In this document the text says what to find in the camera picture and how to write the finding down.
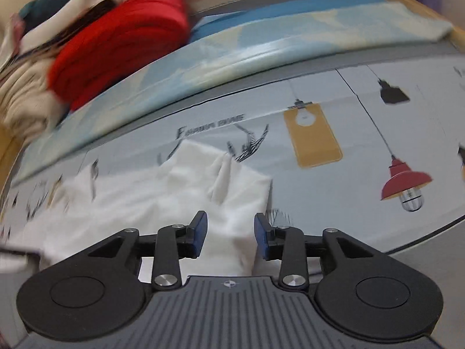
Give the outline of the white long-sleeve shirt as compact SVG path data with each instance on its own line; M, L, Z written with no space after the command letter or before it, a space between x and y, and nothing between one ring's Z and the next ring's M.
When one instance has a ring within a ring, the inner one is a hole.
M231 155L186 141L162 165L114 176L81 170L9 245L53 265L123 229L154 234L204 211L207 237L198 259L181 261L182 277L249 276L257 249L253 221L267 207L270 186L270 177Z

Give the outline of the dark clothes pile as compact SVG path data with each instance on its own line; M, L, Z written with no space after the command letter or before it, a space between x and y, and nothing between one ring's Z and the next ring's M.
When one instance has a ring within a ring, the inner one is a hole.
M10 18L1 45L8 58L23 54L67 28L103 0L33 0Z

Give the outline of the grey printed bed sheet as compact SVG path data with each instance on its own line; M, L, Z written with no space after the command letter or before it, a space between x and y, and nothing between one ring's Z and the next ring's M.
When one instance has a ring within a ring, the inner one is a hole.
M195 40L241 24L387 0L244 0L206 10ZM418 270L444 306L430 335L366 341L324 320L304 292L278 287L280 261L258 250L242 277L182 277L131 323L97 339L29 331L17 294L53 265L10 237L90 168L114 176L162 165L186 141L270 177L272 226L338 229ZM223 83L173 102L21 181L1 207L3 348L462 348L464 346L464 53L445 36L346 51Z

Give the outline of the beige folded blanket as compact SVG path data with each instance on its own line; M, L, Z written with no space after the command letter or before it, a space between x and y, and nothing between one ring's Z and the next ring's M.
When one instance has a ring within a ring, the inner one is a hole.
M48 82L57 55L42 51L1 73L1 124L24 143L54 129L68 112Z

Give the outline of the red folded blanket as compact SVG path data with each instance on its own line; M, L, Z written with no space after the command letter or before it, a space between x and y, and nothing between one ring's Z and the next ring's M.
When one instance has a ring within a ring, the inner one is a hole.
M67 42L48 72L49 89L78 110L189 36L185 0L127 0Z

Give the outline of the light blue patterned quilt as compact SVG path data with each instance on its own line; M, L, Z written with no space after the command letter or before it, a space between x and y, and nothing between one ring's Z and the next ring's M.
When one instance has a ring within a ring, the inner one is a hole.
M238 25L188 44L133 73L30 144L21 181L140 117L257 72L346 51L436 42L449 21L423 17L400 2L298 13Z

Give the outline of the wooden bed frame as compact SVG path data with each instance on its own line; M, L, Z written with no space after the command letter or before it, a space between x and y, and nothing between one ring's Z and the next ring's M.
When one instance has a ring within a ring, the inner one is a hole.
M391 2L401 2L409 10L417 15L420 15L424 18L437 19L442 21L450 22L446 17L442 16L435 10L423 5L421 2L416 0L387 0ZM461 29L459 26L453 25L452 31L447 35L448 41L460 52L464 53L465 47L465 36L464 29Z

